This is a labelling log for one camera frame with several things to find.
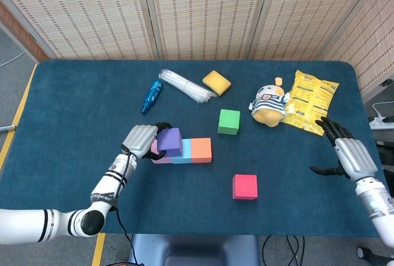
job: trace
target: blue plastic bottle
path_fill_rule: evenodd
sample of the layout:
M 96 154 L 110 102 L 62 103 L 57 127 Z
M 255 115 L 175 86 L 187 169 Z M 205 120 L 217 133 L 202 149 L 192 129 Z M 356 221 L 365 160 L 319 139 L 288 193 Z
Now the blue plastic bottle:
M 147 95 L 145 96 L 145 98 L 143 100 L 143 105 L 142 105 L 142 110 L 141 110 L 142 114 L 146 114 L 148 112 L 148 110 L 150 109 L 150 107 L 152 107 L 155 104 L 162 88 L 163 88 L 163 83 L 161 82 L 161 80 L 155 79 L 153 81 Z

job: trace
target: robotic arm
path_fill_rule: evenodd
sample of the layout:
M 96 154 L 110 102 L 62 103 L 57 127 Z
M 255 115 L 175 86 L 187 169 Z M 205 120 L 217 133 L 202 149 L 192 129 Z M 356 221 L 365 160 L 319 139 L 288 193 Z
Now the robotic arm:
M 119 193 L 137 167 L 137 160 L 157 160 L 166 152 L 154 154 L 150 147 L 157 134 L 169 123 L 134 126 L 121 145 L 119 154 L 90 195 L 91 206 L 72 212 L 55 209 L 0 209 L 0 244 L 49 241 L 59 235 L 90 237 L 100 233 L 107 213 L 117 206 Z
M 319 175 L 344 175 L 356 182 L 356 194 L 363 202 L 372 223 L 383 242 L 394 248 L 394 199 L 382 182 L 374 178 L 377 168 L 360 140 L 341 125 L 330 119 L 316 121 L 334 147 L 339 166 L 334 169 L 310 169 Z

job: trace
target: robot finger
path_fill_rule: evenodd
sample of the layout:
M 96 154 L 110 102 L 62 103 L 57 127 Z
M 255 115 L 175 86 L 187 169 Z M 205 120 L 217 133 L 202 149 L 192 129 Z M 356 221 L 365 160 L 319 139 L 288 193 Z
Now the robot finger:
M 158 133 L 160 133 L 163 129 L 172 129 L 172 126 L 169 123 L 156 123 L 155 126 L 158 127 Z
M 152 151 L 148 151 L 142 158 L 149 158 L 152 160 L 159 160 L 166 155 L 166 151 L 161 151 L 159 154 L 153 153 Z
M 347 139 L 354 139 L 353 135 L 343 126 L 341 126 L 340 124 L 336 123 L 340 133 L 342 134 L 343 138 L 347 138 Z
M 354 139 L 354 136 L 352 135 L 351 132 L 349 132 L 346 128 L 342 127 L 342 129 L 344 130 L 344 133 L 346 134 L 346 138 L 349 139 Z
M 329 139 L 332 146 L 335 145 L 335 139 L 337 138 L 335 133 L 328 127 L 328 125 L 322 120 L 316 120 L 315 123 L 318 126 L 321 126 L 326 133 L 327 138 Z
M 333 122 L 332 120 L 328 119 L 327 117 L 322 117 L 321 120 L 327 124 L 328 128 L 334 133 L 336 139 L 344 137 L 339 128 L 337 127 L 337 123 Z
M 320 169 L 316 166 L 309 167 L 315 174 L 318 175 L 344 175 L 347 176 L 342 166 L 335 167 L 333 169 Z

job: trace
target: foam block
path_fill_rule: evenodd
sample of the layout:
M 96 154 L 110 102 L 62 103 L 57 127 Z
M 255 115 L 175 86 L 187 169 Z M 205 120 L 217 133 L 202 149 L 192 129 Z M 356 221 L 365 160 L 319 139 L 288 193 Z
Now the foam block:
M 150 147 L 150 151 L 152 151 L 153 153 L 159 154 L 158 141 L 157 140 L 153 141 L 153 144 Z M 163 157 L 163 158 L 161 158 L 159 160 L 152 160 L 152 163 L 155 163 L 155 164 L 171 163 L 171 162 L 172 162 L 171 157 Z
M 182 156 L 171 159 L 173 164 L 191 163 L 191 139 L 182 139 Z
M 222 95 L 231 86 L 231 82 L 215 70 L 204 77 L 203 83 L 209 86 L 218 95 Z
M 158 151 L 166 150 L 165 157 L 182 156 L 182 137 L 179 128 L 164 129 L 158 134 Z
M 241 112 L 239 111 L 221 109 L 217 132 L 219 134 L 236 135 L 239 129 L 240 117 L 241 117 Z
M 210 163 L 212 161 L 211 138 L 191 140 L 191 162 Z
M 233 199 L 254 200 L 257 198 L 257 176 L 235 175 L 233 178 Z

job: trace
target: yellow tape line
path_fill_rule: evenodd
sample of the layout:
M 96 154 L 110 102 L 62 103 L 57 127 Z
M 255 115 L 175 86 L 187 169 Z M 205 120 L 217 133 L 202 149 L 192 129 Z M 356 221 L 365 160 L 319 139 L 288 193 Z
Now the yellow tape line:
M 92 266 L 100 266 L 101 257 L 103 256 L 105 233 L 97 235 L 96 247 L 94 249 Z
M 22 116 L 22 112 L 23 112 L 23 109 L 25 108 L 25 104 L 26 104 L 27 95 L 29 94 L 31 80 L 33 79 L 33 75 L 34 75 L 34 72 L 36 71 L 36 67 L 37 67 L 37 65 L 34 66 L 33 71 L 31 72 L 31 75 L 30 75 L 30 79 L 27 82 L 25 92 L 23 93 L 23 96 L 22 96 L 22 99 L 19 103 L 17 112 L 14 116 L 14 120 L 12 121 L 13 126 L 18 126 L 18 123 L 20 121 L 20 117 Z M 0 172 L 1 172 L 1 169 L 4 165 L 4 162 L 6 161 L 6 156 L 7 156 L 8 150 L 11 146 L 12 139 L 14 138 L 14 135 L 15 135 L 15 131 L 8 132 L 6 140 L 4 141 L 4 145 L 1 148 L 1 151 L 0 151 Z

